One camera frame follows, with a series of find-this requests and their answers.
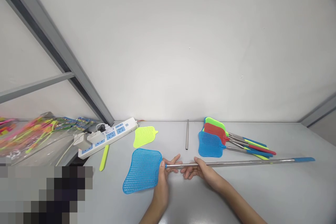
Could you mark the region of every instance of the mesh pattern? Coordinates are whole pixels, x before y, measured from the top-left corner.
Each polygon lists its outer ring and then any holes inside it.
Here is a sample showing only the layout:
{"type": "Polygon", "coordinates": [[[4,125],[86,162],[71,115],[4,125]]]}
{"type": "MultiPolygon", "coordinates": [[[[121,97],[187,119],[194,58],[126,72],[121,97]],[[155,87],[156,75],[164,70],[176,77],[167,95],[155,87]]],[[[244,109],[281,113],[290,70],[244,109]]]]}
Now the mesh pattern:
{"type": "Polygon", "coordinates": [[[135,130],[134,148],[139,148],[145,144],[153,142],[155,135],[158,133],[153,126],[140,127],[135,130]]]}
{"type": "Polygon", "coordinates": [[[218,136],[223,145],[225,145],[226,142],[228,141],[228,139],[226,138],[225,130],[213,124],[210,123],[204,124],[204,132],[218,136]]]}
{"type": "Polygon", "coordinates": [[[158,184],[162,155],[156,150],[136,149],[132,163],[122,186],[126,194],[155,187],[158,184]]]}
{"type": "Polygon", "coordinates": [[[223,149],[226,147],[222,145],[222,142],[218,136],[201,131],[198,134],[198,138],[200,142],[198,153],[202,157],[219,158],[223,155],[223,149]]]}
{"type": "Polygon", "coordinates": [[[219,122],[219,121],[217,121],[217,120],[215,120],[215,119],[212,119],[211,117],[206,117],[206,118],[204,119],[204,123],[210,123],[210,124],[213,124],[213,125],[215,125],[215,126],[217,126],[217,127],[219,127],[219,128],[222,128],[224,131],[226,131],[225,126],[224,126],[223,123],[221,123],[221,122],[219,122]]]}

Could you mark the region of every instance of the power plug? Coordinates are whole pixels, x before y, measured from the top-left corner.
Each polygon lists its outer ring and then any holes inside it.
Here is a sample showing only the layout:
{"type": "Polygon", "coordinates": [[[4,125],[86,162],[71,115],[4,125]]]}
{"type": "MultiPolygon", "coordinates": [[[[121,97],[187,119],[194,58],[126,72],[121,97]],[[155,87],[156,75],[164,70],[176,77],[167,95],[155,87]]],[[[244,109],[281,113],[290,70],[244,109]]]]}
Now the power plug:
{"type": "Polygon", "coordinates": [[[104,139],[105,139],[105,134],[100,131],[93,132],[87,137],[87,140],[91,142],[92,144],[96,144],[100,141],[103,141],[104,139]]]}

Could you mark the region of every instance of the white wall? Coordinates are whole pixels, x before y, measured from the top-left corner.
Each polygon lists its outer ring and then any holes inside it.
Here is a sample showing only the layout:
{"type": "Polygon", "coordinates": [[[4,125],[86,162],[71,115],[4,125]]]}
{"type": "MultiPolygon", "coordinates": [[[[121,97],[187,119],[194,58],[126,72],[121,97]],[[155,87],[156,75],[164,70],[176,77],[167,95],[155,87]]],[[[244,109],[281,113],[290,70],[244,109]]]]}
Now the white wall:
{"type": "Polygon", "coordinates": [[[41,2],[116,120],[295,122],[336,90],[335,0],[41,2]]]}
{"type": "MultiPolygon", "coordinates": [[[[0,0],[0,17],[0,92],[61,74],[5,0],[0,0]]],[[[96,118],[68,81],[0,104],[0,116],[5,117],[34,118],[48,111],[96,118]]]]}
{"type": "Polygon", "coordinates": [[[336,146],[336,111],[322,118],[309,129],[336,146]]]}

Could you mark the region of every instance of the power strip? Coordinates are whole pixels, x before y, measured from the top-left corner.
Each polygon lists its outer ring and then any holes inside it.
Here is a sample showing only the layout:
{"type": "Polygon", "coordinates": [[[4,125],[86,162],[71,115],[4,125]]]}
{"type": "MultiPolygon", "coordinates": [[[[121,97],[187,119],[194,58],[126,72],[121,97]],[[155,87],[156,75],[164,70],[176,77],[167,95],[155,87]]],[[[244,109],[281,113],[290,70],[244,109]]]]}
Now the power strip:
{"type": "Polygon", "coordinates": [[[91,144],[91,147],[86,150],[78,150],[78,157],[81,159],[85,159],[92,154],[100,151],[105,147],[105,145],[110,145],[111,143],[117,141],[128,133],[136,130],[139,127],[137,121],[132,117],[116,126],[113,126],[106,131],[103,132],[105,135],[105,139],[96,143],[91,144]]]}

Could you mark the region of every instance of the gray metal frame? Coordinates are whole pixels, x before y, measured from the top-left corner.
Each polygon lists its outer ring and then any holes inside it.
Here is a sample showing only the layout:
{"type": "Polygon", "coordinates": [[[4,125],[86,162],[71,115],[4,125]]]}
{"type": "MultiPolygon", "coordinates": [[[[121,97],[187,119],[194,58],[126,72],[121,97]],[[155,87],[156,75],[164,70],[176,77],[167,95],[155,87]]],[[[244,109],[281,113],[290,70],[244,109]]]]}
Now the gray metal frame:
{"type": "Polygon", "coordinates": [[[299,123],[309,128],[317,123],[322,118],[336,110],[336,93],[329,97],[326,101],[320,104],[317,108],[311,111],[308,115],[302,118],[299,123]]]}
{"type": "Polygon", "coordinates": [[[61,81],[65,81],[67,79],[73,78],[75,75],[73,73],[62,73],[60,75],[56,75],[47,79],[39,80],[27,85],[23,85],[17,88],[9,89],[3,92],[0,92],[0,103],[7,102],[9,100],[18,98],[20,96],[29,94],[36,90],[46,88],[50,85],[56,84],[61,81]]]}
{"type": "Polygon", "coordinates": [[[84,70],[77,62],[69,47],[53,25],[46,11],[38,0],[6,0],[27,26],[30,32],[45,49],[63,73],[72,73],[74,78],[68,79],[81,97],[86,101],[96,116],[103,122],[112,125],[114,119],[99,94],[93,87],[84,70]]]}

